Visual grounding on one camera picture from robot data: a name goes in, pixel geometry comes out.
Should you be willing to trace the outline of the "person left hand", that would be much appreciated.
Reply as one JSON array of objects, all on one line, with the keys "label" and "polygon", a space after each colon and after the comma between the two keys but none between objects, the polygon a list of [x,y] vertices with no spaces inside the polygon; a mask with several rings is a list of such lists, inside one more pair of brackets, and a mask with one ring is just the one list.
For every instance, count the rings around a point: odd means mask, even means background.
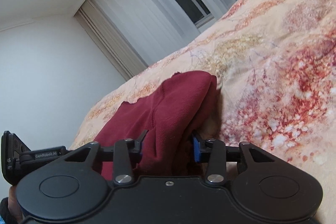
[{"label": "person left hand", "polygon": [[21,207],[17,202],[16,189],[17,189],[16,186],[10,187],[7,207],[10,214],[15,218],[17,223],[21,223],[21,221],[23,220],[23,214],[21,211]]}]

